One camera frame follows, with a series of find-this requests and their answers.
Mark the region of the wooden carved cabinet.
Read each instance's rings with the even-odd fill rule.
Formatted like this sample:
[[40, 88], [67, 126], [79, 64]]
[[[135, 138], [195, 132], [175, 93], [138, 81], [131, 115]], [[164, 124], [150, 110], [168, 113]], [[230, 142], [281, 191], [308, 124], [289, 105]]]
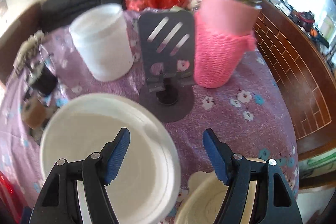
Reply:
[[293, 124], [300, 160], [335, 148], [335, 77], [321, 44], [298, 25], [300, 12], [323, 20], [335, 0], [262, 0], [258, 48], [274, 75]]

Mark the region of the purple floral tablecloth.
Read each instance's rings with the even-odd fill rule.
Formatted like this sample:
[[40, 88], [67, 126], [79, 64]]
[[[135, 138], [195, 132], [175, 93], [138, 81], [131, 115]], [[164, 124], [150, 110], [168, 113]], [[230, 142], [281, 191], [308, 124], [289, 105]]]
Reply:
[[246, 157], [275, 159], [289, 185], [298, 191], [298, 156], [294, 128], [285, 102], [259, 51], [244, 55], [228, 83], [217, 89], [193, 87], [194, 106], [179, 121], [157, 126], [154, 113], [139, 107], [144, 84], [141, 61], [121, 79], [96, 81], [72, 43], [68, 27], [46, 36], [61, 85], [47, 98], [61, 113], [39, 145], [22, 121], [26, 73], [7, 78], [1, 103], [1, 172], [29, 207], [37, 201], [46, 176], [60, 158], [81, 160], [114, 139], [123, 127], [130, 131], [130, 146], [116, 180], [107, 188], [121, 223], [146, 223], [140, 214], [158, 209], [171, 183], [171, 169], [160, 149], [145, 142], [156, 132], [170, 135], [181, 165], [177, 203], [189, 192], [187, 182], [198, 171], [212, 166], [203, 147], [202, 134], [211, 128], [231, 149]]

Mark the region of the pink knit-sleeved thermos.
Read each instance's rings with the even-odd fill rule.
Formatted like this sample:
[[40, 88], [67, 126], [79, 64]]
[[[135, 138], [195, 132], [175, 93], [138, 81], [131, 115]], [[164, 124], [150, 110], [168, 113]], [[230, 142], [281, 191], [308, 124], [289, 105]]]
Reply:
[[223, 86], [243, 55], [256, 48], [253, 25], [262, 0], [201, 0], [195, 12], [194, 80]]

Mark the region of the red gold-rimmed plate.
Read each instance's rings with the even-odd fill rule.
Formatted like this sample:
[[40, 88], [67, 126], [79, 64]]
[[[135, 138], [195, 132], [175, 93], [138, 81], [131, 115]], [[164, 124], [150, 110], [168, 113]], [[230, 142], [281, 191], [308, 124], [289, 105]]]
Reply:
[[1, 201], [4, 203], [14, 223], [20, 223], [24, 205], [19, 194], [7, 177], [1, 172]]

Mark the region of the black phone stand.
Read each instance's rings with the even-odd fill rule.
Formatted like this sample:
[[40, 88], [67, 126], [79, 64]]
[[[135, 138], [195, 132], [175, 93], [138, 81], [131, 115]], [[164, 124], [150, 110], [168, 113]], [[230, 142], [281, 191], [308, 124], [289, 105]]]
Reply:
[[182, 80], [194, 73], [193, 14], [145, 12], [138, 19], [138, 33], [148, 91], [162, 105], [177, 103]]

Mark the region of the white bowl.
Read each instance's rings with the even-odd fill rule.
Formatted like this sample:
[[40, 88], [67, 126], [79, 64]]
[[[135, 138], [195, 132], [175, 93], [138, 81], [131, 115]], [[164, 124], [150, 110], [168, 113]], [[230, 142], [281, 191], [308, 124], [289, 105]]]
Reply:
[[125, 97], [87, 94], [53, 115], [41, 141], [42, 176], [71, 164], [84, 223], [109, 207], [117, 223], [159, 223], [177, 201], [174, 142], [151, 112]]

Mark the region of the beige bowl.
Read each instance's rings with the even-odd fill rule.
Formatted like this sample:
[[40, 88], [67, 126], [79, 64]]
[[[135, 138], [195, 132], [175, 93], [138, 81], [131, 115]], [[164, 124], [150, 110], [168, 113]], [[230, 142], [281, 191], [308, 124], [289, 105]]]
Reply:
[[196, 172], [188, 180], [189, 192], [177, 209], [175, 223], [214, 223], [228, 187], [214, 171]]

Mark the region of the black red-label jar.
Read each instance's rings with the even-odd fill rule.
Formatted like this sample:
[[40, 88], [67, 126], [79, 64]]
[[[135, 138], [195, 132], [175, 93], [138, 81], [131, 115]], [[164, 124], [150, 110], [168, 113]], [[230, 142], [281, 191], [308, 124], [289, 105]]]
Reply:
[[58, 84], [57, 76], [49, 69], [47, 62], [52, 63], [52, 54], [49, 54], [45, 61], [36, 63], [34, 67], [26, 61], [25, 66], [29, 70], [26, 77], [28, 86], [38, 92], [41, 96], [49, 96]]

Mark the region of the white plastic jar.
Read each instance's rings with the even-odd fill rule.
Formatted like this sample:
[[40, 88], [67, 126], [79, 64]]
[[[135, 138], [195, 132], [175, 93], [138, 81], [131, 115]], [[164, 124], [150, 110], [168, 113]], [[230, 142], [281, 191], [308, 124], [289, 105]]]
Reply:
[[134, 59], [121, 5], [108, 3], [82, 13], [70, 24], [70, 34], [96, 80], [114, 81], [131, 69]]

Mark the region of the brown cork-lid jar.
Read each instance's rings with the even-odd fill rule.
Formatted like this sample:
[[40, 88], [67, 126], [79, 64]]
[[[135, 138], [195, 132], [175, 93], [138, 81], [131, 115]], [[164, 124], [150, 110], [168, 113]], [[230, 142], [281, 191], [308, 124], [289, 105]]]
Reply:
[[35, 130], [39, 128], [47, 117], [47, 108], [41, 103], [38, 97], [28, 99], [21, 112], [22, 121], [29, 128]]

